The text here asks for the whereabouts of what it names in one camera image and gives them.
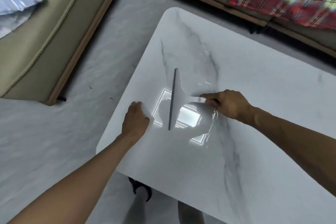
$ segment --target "forearm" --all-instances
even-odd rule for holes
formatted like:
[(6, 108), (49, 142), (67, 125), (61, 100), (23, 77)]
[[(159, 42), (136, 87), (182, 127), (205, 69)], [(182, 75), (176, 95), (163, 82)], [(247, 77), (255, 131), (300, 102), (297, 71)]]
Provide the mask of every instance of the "forearm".
[(129, 140), (117, 137), (106, 149), (45, 191), (9, 224), (84, 224), (131, 147)]
[(244, 122), (268, 137), (336, 196), (336, 140), (251, 107)]

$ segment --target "person's left hand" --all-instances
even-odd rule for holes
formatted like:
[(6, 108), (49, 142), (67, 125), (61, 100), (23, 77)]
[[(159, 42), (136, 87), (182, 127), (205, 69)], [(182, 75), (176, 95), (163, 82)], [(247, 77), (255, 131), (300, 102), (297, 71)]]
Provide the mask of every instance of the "person's left hand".
[(146, 132), (148, 125), (149, 118), (144, 115), (141, 102), (133, 102), (125, 115), (121, 134), (131, 137), (133, 144), (136, 144)]

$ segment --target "foot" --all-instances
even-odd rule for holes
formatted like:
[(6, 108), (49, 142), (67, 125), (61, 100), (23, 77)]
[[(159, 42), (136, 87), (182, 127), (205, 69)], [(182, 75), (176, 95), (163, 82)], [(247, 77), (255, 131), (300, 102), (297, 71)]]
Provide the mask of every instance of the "foot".
[(141, 182), (138, 182), (138, 181), (136, 181), (136, 180), (134, 180), (134, 179), (132, 179), (130, 177), (128, 177), (128, 179), (129, 179), (129, 181), (131, 182), (131, 184), (133, 186), (133, 192), (134, 192), (134, 194), (137, 194), (137, 188), (144, 187), (146, 189), (147, 194), (148, 194), (148, 198), (147, 198), (146, 202), (148, 202), (151, 199), (151, 197), (152, 197), (152, 189), (149, 186), (147, 186), (147, 185), (145, 185), (145, 184), (143, 184)]

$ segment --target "person's right hand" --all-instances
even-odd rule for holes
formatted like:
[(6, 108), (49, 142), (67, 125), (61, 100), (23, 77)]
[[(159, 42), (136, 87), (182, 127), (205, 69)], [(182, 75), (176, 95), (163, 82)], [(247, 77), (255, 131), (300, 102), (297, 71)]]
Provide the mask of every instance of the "person's right hand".
[(206, 104), (215, 107), (226, 117), (247, 122), (247, 118), (252, 109), (252, 105), (239, 92), (234, 90), (225, 90), (218, 93), (209, 93), (200, 95), (206, 98)]

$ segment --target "floor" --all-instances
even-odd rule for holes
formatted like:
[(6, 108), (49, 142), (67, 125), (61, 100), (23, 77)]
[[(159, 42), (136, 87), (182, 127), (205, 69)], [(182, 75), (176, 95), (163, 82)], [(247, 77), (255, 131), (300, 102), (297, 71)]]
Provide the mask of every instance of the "floor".
[[(67, 102), (0, 99), (0, 224), (95, 155), (162, 14), (174, 6), (336, 75), (328, 56), (276, 31), (250, 35), (248, 22), (199, 1), (115, 0), (64, 89)], [(133, 200), (127, 177), (115, 173), (87, 223), (122, 223)], [(147, 223), (178, 223), (176, 200), (158, 191), (146, 213)]]

